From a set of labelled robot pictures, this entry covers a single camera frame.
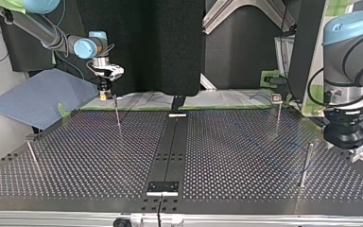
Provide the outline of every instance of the metal rod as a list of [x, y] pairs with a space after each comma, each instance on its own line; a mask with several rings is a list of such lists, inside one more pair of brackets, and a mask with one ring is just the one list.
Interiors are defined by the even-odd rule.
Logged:
[[31, 156], [32, 156], [32, 159], [34, 160], [34, 162], [38, 163], [37, 162], [37, 157], [35, 156], [35, 153], [34, 153], [34, 149], [32, 148], [31, 146], [31, 142], [27, 141], [27, 145], [28, 145], [28, 148], [30, 150], [30, 153], [31, 153]]
[[311, 159], [311, 154], [312, 154], [313, 149], [314, 149], [314, 144], [313, 143], [308, 144], [307, 154], [305, 156], [304, 167], [303, 167], [303, 170], [302, 170], [302, 178], [300, 180], [300, 187], [304, 187], [306, 173], [307, 173], [308, 168], [309, 168], [309, 161]]

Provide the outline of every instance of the metal post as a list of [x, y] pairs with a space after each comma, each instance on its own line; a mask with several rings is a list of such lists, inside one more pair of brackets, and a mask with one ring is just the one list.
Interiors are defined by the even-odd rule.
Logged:
[[306, 156], [305, 156], [304, 167], [303, 167], [303, 170], [302, 170], [302, 179], [300, 180], [300, 187], [301, 188], [304, 187], [306, 173], [307, 173], [308, 168], [309, 168], [309, 161], [311, 160], [311, 155], [312, 155], [312, 150], [313, 149], [314, 149], [314, 144], [313, 143], [308, 144], [307, 153], [306, 153]]

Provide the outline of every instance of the black panel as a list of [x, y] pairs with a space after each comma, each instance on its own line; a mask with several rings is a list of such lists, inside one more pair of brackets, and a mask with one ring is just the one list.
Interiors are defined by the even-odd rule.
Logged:
[[162, 91], [194, 96], [199, 91], [203, 0], [79, 0], [86, 30], [106, 30], [113, 62], [126, 74], [118, 95]]
[[[207, 1], [207, 9], [213, 1]], [[258, 88], [263, 70], [277, 69], [278, 28], [260, 9], [243, 7], [206, 40], [205, 76], [218, 89]]]
[[320, 31], [325, 0], [302, 1], [299, 23], [289, 70], [291, 90], [298, 100], [303, 100], [314, 50]]

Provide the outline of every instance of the green tape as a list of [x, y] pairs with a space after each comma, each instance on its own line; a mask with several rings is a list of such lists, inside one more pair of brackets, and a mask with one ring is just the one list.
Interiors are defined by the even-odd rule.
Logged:
[[329, 0], [326, 16], [344, 15], [349, 5], [349, 0]]
[[23, 5], [23, 0], [0, 0], [0, 7], [5, 9], [20, 11], [26, 13], [25, 6]]
[[[311, 86], [311, 95], [314, 99], [318, 100], [319, 102], [323, 101], [323, 85], [317, 85], [313, 84]], [[313, 112], [316, 112], [320, 110], [322, 106], [314, 103], [311, 101], [311, 99], [308, 98], [308, 100], [305, 103], [305, 106], [303, 108], [303, 111], [305, 114], [312, 114]]]
[[261, 87], [268, 87], [268, 88], [277, 88], [278, 85], [270, 85], [270, 83], [265, 82], [265, 78], [278, 78], [280, 76], [279, 70], [273, 71], [262, 71], [261, 73]]
[[69, 112], [66, 112], [66, 109], [64, 108], [64, 105], [62, 103], [58, 103], [58, 111], [63, 118], [66, 118], [71, 114]]
[[[83, 107], [82, 111], [116, 111], [114, 107]], [[170, 107], [134, 107], [134, 108], [126, 108], [119, 107], [118, 111], [131, 111], [131, 112], [161, 112], [161, 111], [170, 111]]]

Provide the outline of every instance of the metal bracket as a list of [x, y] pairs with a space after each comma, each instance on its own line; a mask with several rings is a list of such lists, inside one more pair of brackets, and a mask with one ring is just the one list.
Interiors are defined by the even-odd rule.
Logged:
[[[217, 0], [204, 18], [203, 31], [209, 35], [234, 11], [245, 6], [259, 8], [276, 26], [282, 26], [285, 14], [285, 4], [282, 0]], [[294, 18], [287, 12], [284, 27], [281, 27], [281, 30], [288, 31], [294, 24]]]
[[147, 196], [177, 197], [179, 195], [179, 183], [157, 182], [149, 183]]
[[209, 92], [214, 92], [217, 90], [215, 85], [207, 79], [203, 74], [201, 74], [201, 85]]
[[334, 148], [336, 151], [340, 152], [340, 155], [343, 155], [346, 160], [355, 163], [356, 161], [361, 159], [361, 154], [363, 152], [363, 146], [356, 149], [342, 149], [338, 147], [333, 147], [329, 145], [330, 148]]

